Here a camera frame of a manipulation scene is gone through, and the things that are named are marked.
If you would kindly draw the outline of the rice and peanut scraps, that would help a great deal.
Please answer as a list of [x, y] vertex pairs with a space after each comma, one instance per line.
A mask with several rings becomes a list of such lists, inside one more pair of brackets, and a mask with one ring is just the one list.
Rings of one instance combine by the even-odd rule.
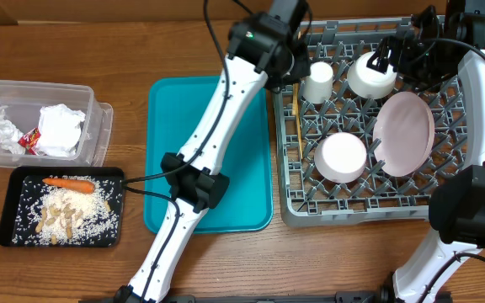
[[28, 176], [19, 188], [10, 244], [15, 247], [111, 247], [119, 240], [124, 195], [117, 177], [67, 176], [91, 183], [91, 194]]

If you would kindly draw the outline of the small pink bowl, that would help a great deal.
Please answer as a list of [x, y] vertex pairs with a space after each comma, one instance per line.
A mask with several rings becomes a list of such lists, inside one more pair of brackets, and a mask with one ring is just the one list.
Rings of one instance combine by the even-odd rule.
[[364, 171], [367, 151], [357, 136], [334, 133], [319, 142], [314, 154], [318, 172], [335, 183], [355, 181]]

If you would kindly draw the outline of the orange carrot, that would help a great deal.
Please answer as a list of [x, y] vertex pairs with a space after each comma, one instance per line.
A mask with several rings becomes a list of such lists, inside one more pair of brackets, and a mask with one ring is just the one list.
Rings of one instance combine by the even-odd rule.
[[69, 189], [82, 194], [93, 194], [95, 185], [86, 180], [65, 179], [65, 178], [44, 178], [43, 182], [50, 186]]

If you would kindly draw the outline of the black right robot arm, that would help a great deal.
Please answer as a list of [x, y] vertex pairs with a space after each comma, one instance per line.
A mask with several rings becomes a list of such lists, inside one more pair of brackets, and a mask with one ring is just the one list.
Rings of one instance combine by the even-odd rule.
[[460, 172], [429, 201], [430, 230], [412, 257], [373, 296], [375, 302], [449, 302], [446, 281], [485, 249], [485, 1], [450, 1], [412, 16], [417, 35], [387, 36], [370, 68], [388, 67], [421, 91], [457, 77], [462, 84], [467, 154]]

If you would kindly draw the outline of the clear plastic waste bin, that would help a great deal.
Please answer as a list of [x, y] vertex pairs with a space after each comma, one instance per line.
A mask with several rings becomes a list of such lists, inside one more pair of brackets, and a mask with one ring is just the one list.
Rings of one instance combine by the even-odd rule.
[[101, 167], [109, 146], [114, 111], [110, 104], [100, 103], [89, 86], [50, 82], [0, 80], [0, 108], [3, 118], [24, 133], [39, 123], [43, 107], [64, 104], [85, 113], [82, 134], [76, 154], [70, 157], [15, 155], [0, 145], [0, 167]]

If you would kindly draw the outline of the red snack wrapper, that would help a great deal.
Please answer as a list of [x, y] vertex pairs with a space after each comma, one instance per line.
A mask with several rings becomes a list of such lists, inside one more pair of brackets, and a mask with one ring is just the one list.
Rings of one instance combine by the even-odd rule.
[[41, 137], [41, 133], [38, 128], [34, 128], [29, 132], [22, 135], [18, 144], [25, 149], [25, 152], [30, 155], [38, 155], [38, 149], [36, 147], [38, 140]]

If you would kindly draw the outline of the foil wrapper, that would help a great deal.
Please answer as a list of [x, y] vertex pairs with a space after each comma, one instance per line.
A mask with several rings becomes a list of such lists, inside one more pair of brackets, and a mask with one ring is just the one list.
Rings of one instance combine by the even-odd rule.
[[14, 155], [24, 155], [25, 148], [19, 144], [24, 133], [6, 118], [6, 108], [7, 106], [0, 107], [0, 147]]

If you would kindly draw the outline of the cream bowl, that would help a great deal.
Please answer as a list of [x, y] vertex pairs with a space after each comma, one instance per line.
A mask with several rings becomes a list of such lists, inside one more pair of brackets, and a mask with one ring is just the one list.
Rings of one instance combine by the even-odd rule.
[[367, 66], [374, 51], [361, 55], [350, 66], [347, 81], [350, 89], [362, 98], [379, 99], [386, 97], [395, 87], [397, 73], [389, 66], [385, 73], [377, 72]]

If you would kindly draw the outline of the white napkin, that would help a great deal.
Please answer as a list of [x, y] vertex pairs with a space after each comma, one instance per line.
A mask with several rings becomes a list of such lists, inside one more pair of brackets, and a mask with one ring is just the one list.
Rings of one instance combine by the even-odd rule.
[[50, 157], [72, 157], [82, 134], [81, 123], [86, 115], [81, 110], [69, 109], [65, 104], [40, 109], [38, 131], [40, 138], [36, 151]]

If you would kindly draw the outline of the pink plate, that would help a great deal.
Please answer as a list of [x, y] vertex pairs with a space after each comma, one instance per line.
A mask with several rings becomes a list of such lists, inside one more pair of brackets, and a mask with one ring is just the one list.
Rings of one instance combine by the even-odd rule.
[[433, 146], [431, 109], [414, 93], [396, 93], [379, 110], [372, 136], [379, 141], [374, 155], [384, 162], [382, 170], [393, 177], [409, 175], [424, 164]]

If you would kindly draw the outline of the wooden chopstick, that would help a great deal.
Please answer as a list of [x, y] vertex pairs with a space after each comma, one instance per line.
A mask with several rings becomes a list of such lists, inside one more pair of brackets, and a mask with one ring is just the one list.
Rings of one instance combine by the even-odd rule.
[[302, 161], [304, 156], [303, 156], [303, 144], [302, 144], [302, 137], [301, 137], [301, 121], [300, 121], [300, 115], [298, 112], [295, 114], [296, 118], [296, 135], [297, 135], [297, 140], [298, 140], [298, 147], [299, 147], [299, 158]]
[[298, 101], [298, 93], [299, 93], [299, 83], [295, 83], [292, 85], [292, 115], [298, 117], [299, 112], [299, 101]]

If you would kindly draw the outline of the grey dishwasher rack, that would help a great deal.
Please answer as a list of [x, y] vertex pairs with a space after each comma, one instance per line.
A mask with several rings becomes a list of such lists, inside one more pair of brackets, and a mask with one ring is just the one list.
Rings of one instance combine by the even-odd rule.
[[[389, 35], [413, 32], [407, 18], [313, 21], [301, 26], [312, 59], [333, 68], [333, 90], [323, 104], [312, 104], [298, 93], [303, 144], [299, 158], [292, 87], [273, 97], [280, 207], [288, 226], [355, 225], [367, 221], [426, 219], [432, 192], [461, 171], [467, 154], [467, 118], [461, 81], [453, 77], [421, 98], [434, 118], [434, 143], [429, 157], [415, 172], [393, 177], [382, 170], [372, 136], [383, 102], [353, 93], [347, 81], [350, 66], [373, 51]], [[368, 156], [363, 173], [351, 183], [321, 176], [314, 151], [321, 139], [349, 132], [364, 143]]]

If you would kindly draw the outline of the cream plastic cup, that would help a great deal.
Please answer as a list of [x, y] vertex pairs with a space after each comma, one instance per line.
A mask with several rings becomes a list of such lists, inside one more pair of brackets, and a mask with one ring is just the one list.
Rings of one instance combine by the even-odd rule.
[[333, 69], [326, 62], [310, 65], [310, 75], [302, 87], [302, 97], [312, 104], [323, 104], [329, 100], [333, 90]]

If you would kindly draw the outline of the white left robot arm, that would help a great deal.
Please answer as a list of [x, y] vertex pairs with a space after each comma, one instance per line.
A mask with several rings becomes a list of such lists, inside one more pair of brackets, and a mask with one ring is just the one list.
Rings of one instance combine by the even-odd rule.
[[269, 11], [250, 13], [228, 34], [228, 46], [214, 40], [221, 75], [205, 112], [178, 152], [161, 161], [170, 187], [166, 214], [145, 261], [115, 302], [160, 302], [195, 228], [221, 202], [229, 178], [221, 174], [229, 142], [246, 109], [262, 89], [270, 91], [298, 82], [310, 73], [301, 21], [311, 17], [306, 0], [275, 1]]

